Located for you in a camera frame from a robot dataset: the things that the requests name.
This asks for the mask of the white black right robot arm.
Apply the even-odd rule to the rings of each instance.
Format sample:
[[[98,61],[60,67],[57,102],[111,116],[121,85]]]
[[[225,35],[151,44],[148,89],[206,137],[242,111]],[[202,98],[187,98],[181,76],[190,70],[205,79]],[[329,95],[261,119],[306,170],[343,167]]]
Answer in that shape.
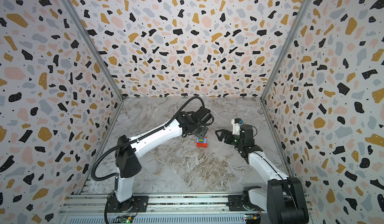
[[[234,146],[247,164],[254,168],[266,183],[245,187],[240,196],[228,197],[230,211],[247,210],[246,222],[261,223],[262,212],[266,212],[272,224],[307,224],[309,212],[303,185],[298,178],[291,178],[279,170],[266,156],[254,139],[255,127],[235,123],[233,130],[217,130],[218,140]]]

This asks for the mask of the light blue rectangular block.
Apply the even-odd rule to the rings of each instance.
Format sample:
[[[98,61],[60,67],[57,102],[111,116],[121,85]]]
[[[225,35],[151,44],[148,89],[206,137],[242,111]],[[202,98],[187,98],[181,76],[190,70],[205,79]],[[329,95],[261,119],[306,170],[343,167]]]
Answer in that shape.
[[[204,142],[198,142],[197,143],[201,143],[201,144],[208,144],[208,139],[207,138],[203,138],[204,139]]]

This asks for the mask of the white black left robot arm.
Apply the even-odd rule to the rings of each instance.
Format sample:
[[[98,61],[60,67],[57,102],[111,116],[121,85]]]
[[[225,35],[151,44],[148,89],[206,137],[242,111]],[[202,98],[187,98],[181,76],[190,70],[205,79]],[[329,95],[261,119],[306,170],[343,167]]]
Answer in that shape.
[[[142,156],[173,138],[193,135],[203,139],[214,120],[211,111],[201,106],[195,112],[180,111],[169,122],[137,137],[128,139],[121,136],[117,145],[125,146],[115,153],[118,176],[115,178],[114,193],[106,205],[107,212],[140,209],[133,197],[133,185],[135,175],[142,169],[139,161]]]

